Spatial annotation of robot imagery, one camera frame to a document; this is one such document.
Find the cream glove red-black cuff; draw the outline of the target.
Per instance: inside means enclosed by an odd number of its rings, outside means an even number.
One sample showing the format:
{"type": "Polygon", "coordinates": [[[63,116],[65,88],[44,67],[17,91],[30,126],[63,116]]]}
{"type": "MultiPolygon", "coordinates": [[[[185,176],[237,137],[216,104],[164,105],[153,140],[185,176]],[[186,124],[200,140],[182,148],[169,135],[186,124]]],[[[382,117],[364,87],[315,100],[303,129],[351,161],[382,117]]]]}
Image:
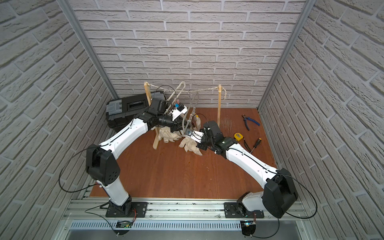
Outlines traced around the cream glove red-black cuff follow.
{"type": "Polygon", "coordinates": [[[197,147],[197,144],[198,143],[190,137],[185,137],[179,144],[179,147],[184,148],[185,152],[193,152],[198,156],[202,156],[203,154],[200,152],[200,149],[197,147]]]}

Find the white clip hanger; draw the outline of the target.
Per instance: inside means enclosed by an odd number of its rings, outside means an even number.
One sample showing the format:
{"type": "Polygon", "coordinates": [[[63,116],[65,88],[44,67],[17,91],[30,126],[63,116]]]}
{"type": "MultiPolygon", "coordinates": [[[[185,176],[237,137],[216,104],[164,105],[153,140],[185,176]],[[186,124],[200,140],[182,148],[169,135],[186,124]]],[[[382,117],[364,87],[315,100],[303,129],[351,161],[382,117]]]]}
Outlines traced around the white clip hanger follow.
{"type": "Polygon", "coordinates": [[[172,107],[175,106],[178,97],[179,97],[180,94],[183,92],[183,90],[185,89],[185,87],[186,87],[186,83],[185,83],[185,81],[182,81],[182,82],[176,87],[176,89],[175,89],[174,92],[170,95],[170,97],[167,99],[167,102],[169,102],[170,105],[169,105],[168,108],[166,109],[166,114],[168,114],[168,113],[171,111],[172,107]]]}

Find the grey clip hanger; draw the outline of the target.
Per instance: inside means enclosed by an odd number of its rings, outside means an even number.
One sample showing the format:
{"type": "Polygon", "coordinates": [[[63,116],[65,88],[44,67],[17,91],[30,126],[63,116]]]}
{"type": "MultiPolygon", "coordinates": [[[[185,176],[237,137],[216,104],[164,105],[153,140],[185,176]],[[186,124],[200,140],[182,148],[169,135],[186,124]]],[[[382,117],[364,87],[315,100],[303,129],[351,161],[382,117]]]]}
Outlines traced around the grey clip hanger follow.
{"type": "Polygon", "coordinates": [[[196,104],[199,102],[199,93],[196,92],[193,98],[190,99],[190,104],[188,105],[188,110],[184,114],[183,117],[183,133],[185,134],[187,129],[189,129],[189,125],[192,121],[192,115],[196,113],[196,104]]]}

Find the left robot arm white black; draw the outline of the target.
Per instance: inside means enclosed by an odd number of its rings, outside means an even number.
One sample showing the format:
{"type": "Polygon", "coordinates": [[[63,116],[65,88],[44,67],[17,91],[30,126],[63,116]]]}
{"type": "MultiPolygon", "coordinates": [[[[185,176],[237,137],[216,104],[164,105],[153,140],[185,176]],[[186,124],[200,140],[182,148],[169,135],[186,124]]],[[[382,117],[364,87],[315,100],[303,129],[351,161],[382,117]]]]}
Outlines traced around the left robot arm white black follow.
{"type": "Polygon", "coordinates": [[[111,213],[107,217],[127,217],[131,214],[132,197],[120,181],[117,159],[137,138],[154,127],[169,127],[171,132],[183,129],[181,114],[187,112],[183,104],[175,105],[170,115],[166,114],[167,101],[153,98],[145,110],[134,116],[121,131],[100,145],[90,145],[86,153],[86,172],[108,194],[111,213]]]}

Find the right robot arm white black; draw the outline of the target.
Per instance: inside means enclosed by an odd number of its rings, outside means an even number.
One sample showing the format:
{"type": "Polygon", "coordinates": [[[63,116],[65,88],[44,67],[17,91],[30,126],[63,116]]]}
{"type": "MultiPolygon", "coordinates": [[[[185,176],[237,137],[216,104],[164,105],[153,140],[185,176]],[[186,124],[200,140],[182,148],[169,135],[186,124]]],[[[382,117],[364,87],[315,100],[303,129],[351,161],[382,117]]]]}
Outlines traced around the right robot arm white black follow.
{"type": "Polygon", "coordinates": [[[204,135],[198,144],[200,149],[210,148],[230,162],[241,167],[259,185],[263,192],[247,192],[237,200],[237,212],[248,216],[255,210],[266,210],[280,219],[298,199],[298,192],[291,173],[278,170],[247,152],[235,139],[224,137],[218,124],[209,121],[200,130],[204,135]]]}

